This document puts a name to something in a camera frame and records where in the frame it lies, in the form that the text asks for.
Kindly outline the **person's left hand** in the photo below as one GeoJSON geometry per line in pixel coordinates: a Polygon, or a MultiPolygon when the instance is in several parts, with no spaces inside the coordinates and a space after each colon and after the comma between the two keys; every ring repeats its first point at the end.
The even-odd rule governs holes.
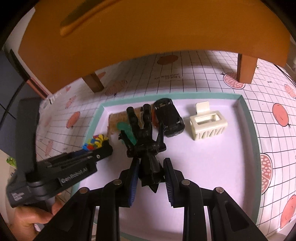
{"type": "Polygon", "coordinates": [[[13,222],[10,225],[12,234],[15,236],[16,240],[34,240],[38,235],[34,224],[48,223],[64,204],[65,202],[56,196],[55,203],[52,205],[50,212],[31,206],[17,207],[15,209],[13,222]]]}

